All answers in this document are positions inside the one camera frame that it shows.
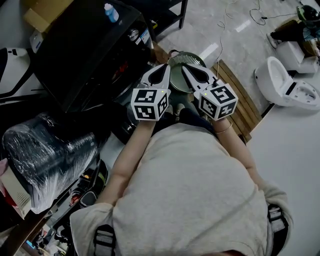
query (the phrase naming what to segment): colander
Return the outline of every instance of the colander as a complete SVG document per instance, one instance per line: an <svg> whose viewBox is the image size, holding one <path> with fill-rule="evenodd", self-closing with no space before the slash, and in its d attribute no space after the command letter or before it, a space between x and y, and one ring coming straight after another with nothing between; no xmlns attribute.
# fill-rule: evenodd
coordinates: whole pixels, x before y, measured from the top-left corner
<svg viewBox="0 0 320 256"><path fill-rule="evenodd" d="M171 57L172 53L178 53L176 56ZM195 64L205 67L204 61L197 55L187 51L171 50L169 52L168 65L171 67L170 83L174 89L184 93L192 93L189 88L184 75L182 74L183 64Z"/></svg>

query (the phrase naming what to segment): black wire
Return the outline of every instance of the black wire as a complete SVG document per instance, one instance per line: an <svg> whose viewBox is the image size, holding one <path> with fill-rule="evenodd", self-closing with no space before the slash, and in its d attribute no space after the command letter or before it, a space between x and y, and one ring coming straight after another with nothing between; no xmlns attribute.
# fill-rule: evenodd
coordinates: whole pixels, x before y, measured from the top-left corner
<svg viewBox="0 0 320 256"><path fill-rule="evenodd" d="M260 25L260 26L266 25L266 19L273 19L273 18L277 18L277 17L281 17L281 16L296 15L296 13L289 13L289 14L278 15L278 16L274 16L274 17L264 17L264 16L263 16L263 17L261 17L263 23L259 23L259 22L257 22L257 21L254 19L254 17L253 17L252 14L251 14L252 11L260 11L260 9L261 9L260 0L258 0L258 6L259 6L258 9L257 9L257 8L253 8L253 9L251 9L251 10L249 11L249 13L250 13L250 16L251 16L251 18L253 19L253 21L254 21L255 23L257 23L258 25Z"/></svg>

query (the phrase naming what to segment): white cube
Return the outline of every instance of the white cube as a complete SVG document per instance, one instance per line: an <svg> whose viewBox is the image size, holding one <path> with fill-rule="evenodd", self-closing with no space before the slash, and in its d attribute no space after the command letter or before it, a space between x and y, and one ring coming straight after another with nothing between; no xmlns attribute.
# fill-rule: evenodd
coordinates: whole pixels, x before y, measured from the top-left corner
<svg viewBox="0 0 320 256"><path fill-rule="evenodd" d="M231 86L226 83L204 90L200 93L199 109L217 121L235 112L238 97Z"/></svg>
<svg viewBox="0 0 320 256"><path fill-rule="evenodd" d="M168 89L133 89L131 107L136 120L159 121L169 106Z"/></svg>

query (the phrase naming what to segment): bracelet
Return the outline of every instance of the bracelet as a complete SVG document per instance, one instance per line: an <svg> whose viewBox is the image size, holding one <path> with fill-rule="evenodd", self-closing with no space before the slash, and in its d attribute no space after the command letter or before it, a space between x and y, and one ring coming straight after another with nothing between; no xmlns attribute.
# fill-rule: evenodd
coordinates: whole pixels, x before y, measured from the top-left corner
<svg viewBox="0 0 320 256"><path fill-rule="evenodd" d="M229 126L227 129L225 129L225 130L223 130L223 131L215 132L215 134L223 134L223 133L225 133L226 131L228 131L228 130L232 127L233 124L234 124L234 123L231 122L230 126Z"/></svg>

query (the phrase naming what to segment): toilet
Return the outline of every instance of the toilet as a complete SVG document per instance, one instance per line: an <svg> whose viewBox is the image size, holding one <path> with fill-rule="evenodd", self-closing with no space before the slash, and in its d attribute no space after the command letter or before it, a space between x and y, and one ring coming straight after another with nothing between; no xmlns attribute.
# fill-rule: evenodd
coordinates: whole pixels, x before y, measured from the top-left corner
<svg viewBox="0 0 320 256"><path fill-rule="evenodd" d="M294 81L277 58L267 58L254 71L254 77L268 101L284 107L320 110L320 97L316 89L303 80Z"/></svg>

